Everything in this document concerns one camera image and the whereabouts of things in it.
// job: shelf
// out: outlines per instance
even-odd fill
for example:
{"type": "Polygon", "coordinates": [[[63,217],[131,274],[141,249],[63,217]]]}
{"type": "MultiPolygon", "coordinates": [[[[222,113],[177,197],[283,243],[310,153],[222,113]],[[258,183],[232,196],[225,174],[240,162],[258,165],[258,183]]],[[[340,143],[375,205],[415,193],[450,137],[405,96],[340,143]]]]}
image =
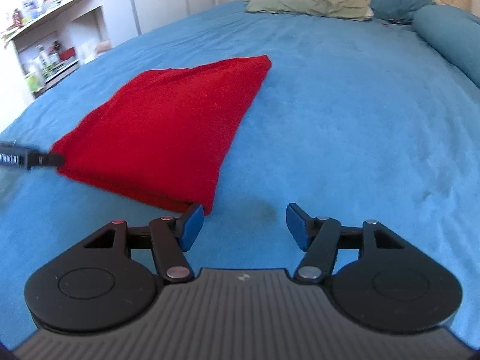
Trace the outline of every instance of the shelf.
{"type": "Polygon", "coordinates": [[[67,59],[66,62],[68,62],[64,67],[62,67],[57,73],[53,74],[52,76],[48,77],[45,79],[45,85],[48,86],[48,83],[51,83],[54,79],[58,78],[62,73],[66,72],[68,69],[70,69],[72,66],[78,64],[80,61],[76,59],[75,57],[71,58],[73,61],[68,62],[69,59],[67,59]]]}
{"type": "Polygon", "coordinates": [[[16,38],[19,38],[22,35],[25,35],[29,33],[30,31],[34,30],[37,27],[40,27],[42,24],[46,23],[47,21],[50,21],[63,12],[65,12],[67,9],[71,8],[72,5],[75,5],[76,3],[80,2],[81,0],[63,0],[60,5],[57,7],[48,10],[41,16],[37,17],[35,20],[30,21],[25,25],[23,28],[20,30],[16,31],[15,34],[13,34],[10,38],[8,38],[7,42],[10,42],[12,40],[15,40],[16,38]]]}

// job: green pillow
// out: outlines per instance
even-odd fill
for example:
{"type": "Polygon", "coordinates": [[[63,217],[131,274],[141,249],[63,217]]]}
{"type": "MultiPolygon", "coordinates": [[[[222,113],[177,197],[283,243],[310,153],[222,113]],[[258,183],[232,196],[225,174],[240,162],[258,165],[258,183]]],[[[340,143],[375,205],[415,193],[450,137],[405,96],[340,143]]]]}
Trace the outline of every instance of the green pillow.
{"type": "Polygon", "coordinates": [[[371,0],[370,7],[378,19],[410,24],[416,11],[434,4],[432,0],[371,0]]]}
{"type": "Polygon", "coordinates": [[[364,20],[368,0],[251,0],[245,10],[364,20]]]}

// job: white shelving unit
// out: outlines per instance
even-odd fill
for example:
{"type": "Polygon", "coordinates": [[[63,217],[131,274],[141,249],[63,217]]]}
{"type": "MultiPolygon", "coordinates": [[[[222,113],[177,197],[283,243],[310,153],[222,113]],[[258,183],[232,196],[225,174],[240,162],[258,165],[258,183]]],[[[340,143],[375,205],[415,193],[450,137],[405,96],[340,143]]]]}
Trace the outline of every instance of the white shelving unit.
{"type": "MultiPolygon", "coordinates": [[[[22,67],[38,56],[39,44],[48,47],[58,40],[64,49],[74,48],[79,55],[81,46],[88,42],[97,44],[110,40],[112,47],[116,47],[135,36],[138,36],[138,30],[131,0],[65,0],[16,32],[4,56],[6,64],[22,67]]],[[[75,71],[79,62],[81,60],[71,64],[55,80],[50,80],[51,85],[75,71]]],[[[22,85],[22,103],[30,104],[34,96],[31,94],[27,98],[29,91],[23,79],[24,72],[22,69],[18,72],[22,75],[16,80],[22,85]]]]}

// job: folded red cloth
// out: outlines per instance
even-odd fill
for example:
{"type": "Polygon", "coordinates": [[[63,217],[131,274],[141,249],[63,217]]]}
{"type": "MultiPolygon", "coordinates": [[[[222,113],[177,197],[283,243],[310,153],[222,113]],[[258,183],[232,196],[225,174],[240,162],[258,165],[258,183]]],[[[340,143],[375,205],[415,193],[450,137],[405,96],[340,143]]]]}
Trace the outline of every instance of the folded red cloth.
{"type": "Polygon", "coordinates": [[[58,172],[176,212],[199,202],[207,215],[270,66],[264,55],[141,73],[53,145],[65,157],[58,172]]]}

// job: bed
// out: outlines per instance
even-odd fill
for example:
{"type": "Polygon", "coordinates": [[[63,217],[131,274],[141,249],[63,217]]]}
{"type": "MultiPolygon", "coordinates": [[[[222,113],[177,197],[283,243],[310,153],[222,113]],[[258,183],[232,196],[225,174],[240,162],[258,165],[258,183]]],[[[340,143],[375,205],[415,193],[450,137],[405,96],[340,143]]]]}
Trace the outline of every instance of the bed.
{"type": "MultiPolygon", "coordinates": [[[[142,71],[266,54],[273,66],[222,165],[193,268],[292,270],[302,252],[285,224],[291,202],[346,226],[377,219],[457,276],[452,330],[479,347],[480,89],[410,26],[244,9],[221,4],[116,47],[0,139],[48,150],[142,71]]],[[[13,348],[35,330],[30,274],[112,219],[143,226],[166,211],[51,169],[2,177],[0,341],[13,348]]],[[[133,257],[153,267],[148,253],[133,257]]]]}

